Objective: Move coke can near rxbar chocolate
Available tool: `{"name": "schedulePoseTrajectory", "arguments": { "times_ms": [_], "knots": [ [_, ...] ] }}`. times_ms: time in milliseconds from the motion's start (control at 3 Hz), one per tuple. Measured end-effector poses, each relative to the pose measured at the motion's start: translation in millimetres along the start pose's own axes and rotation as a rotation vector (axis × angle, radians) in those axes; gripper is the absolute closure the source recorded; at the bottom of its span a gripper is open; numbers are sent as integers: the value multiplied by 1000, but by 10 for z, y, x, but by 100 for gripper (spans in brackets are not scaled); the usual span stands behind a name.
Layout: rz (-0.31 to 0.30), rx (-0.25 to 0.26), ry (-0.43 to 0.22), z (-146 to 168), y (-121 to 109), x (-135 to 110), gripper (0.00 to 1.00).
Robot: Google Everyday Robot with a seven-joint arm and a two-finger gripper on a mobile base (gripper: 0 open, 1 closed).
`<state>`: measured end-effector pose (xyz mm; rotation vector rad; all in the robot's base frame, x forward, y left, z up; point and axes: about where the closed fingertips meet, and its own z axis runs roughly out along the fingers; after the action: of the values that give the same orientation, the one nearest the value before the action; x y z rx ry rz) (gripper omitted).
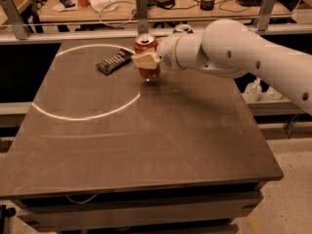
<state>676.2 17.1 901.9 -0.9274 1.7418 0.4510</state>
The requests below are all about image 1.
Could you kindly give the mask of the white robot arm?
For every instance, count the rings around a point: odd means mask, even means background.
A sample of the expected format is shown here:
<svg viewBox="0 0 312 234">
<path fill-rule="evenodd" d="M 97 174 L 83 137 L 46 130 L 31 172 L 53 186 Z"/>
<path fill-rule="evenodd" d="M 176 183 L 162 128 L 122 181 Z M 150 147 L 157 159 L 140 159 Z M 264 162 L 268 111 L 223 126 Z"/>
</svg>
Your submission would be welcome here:
<svg viewBox="0 0 312 234">
<path fill-rule="evenodd" d="M 146 70 L 190 68 L 228 78 L 251 73 L 312 114 L 312 56 L 269 42 L 232 19 L 216 20 L 202 32 L 173 33 L 133 61 Z"/>
</svg>

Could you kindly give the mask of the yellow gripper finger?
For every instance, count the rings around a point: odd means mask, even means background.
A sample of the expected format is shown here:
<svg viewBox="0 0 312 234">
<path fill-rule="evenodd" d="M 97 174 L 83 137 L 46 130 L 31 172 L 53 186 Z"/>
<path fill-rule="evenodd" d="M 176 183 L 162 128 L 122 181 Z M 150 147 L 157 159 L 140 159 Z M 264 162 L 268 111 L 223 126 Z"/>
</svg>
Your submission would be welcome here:
<svg viewBox="0 0 312 234">
<path fill-rule="evenodd" d="M 140 54 L 132 55 L 134 64 L 143 69 L 156 69 L 160 63 L 154 49 L 148 49 Z"/>
</svg>

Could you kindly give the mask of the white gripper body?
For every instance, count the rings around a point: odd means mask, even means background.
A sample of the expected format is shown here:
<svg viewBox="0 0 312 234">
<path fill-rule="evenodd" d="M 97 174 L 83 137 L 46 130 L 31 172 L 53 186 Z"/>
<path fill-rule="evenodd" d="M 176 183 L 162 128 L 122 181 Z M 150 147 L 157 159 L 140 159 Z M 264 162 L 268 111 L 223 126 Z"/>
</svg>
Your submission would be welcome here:
<svg viewBox="0 0 312 234">
<path fill-rule="evenodd" d="M 168 70 L 177 71 L 175 47 L 178 38 L 174 35 L 163 37 L 159 40 L 157 46 L 157 57 L 160 61 L 160 66 Z"/>
</svg>

